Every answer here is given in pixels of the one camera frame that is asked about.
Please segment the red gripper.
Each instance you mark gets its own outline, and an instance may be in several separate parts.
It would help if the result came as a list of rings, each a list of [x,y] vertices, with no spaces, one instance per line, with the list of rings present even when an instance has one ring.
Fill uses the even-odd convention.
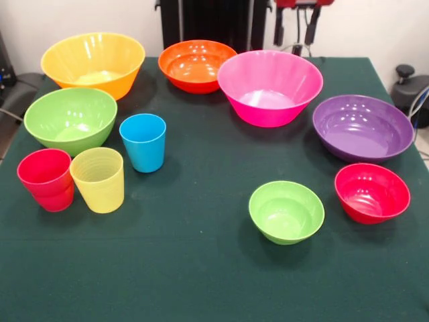
[[[282,46],[284,42],[283,11],[285,7],[314,7],[310,23],[307,24],[304,43],[310,46],[314,43],[316,26],[320,16],[321,7],[330,5],[330,0],[275,0],[277,5],[275,9],[275,27],[273,35],[273,44]]]

